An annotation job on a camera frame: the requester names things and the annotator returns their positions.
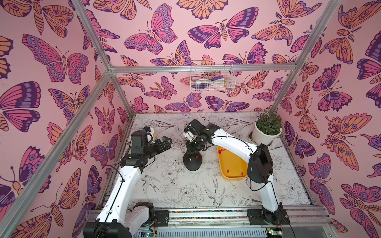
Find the black round screw base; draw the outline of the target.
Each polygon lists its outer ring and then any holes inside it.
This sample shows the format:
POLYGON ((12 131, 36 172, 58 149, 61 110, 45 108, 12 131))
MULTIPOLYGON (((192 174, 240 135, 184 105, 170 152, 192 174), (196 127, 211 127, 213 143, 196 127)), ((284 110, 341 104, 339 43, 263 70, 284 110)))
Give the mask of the black round screw base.
POLYGON ((202 155, 199 152, 193 154, 186 152, 183 156, 183 164, 187 170, 197 171, 202 165, 202 155))

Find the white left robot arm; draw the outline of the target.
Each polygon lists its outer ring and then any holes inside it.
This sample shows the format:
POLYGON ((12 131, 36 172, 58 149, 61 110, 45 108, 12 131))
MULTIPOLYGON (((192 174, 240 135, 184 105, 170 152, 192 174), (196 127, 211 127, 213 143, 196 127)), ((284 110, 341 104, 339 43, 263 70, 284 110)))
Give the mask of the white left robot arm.
POLYGON ((156 138, 154 128, 144 127, 131 134, 131 142, 120 159, 118 177, 110 197, 93 222, 82 230, 85 238, 132 238, 140 227, 156 222, 154 205, 137 203, 128 211, 133 191, 151 158, 172 147, 169 137, 156 138))

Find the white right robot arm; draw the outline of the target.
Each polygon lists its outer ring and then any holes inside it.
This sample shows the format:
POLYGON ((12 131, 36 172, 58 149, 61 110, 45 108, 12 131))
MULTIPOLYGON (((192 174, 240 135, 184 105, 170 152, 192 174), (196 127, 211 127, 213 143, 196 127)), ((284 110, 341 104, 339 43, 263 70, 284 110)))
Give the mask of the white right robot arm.
POLYGON ((271 213, 279 210, 280 204, 272 184, 273 161, 266 145, 245 142, 215 124, 204 126, 196 119, 186 124, 184 136, 188 141, 183 163, 189 171, 197 171, 201 167, 201 151, 207 150, 209 146, 220 146, 248 164, 249 180, 261 185, 258 191, 263 210, 271 213))

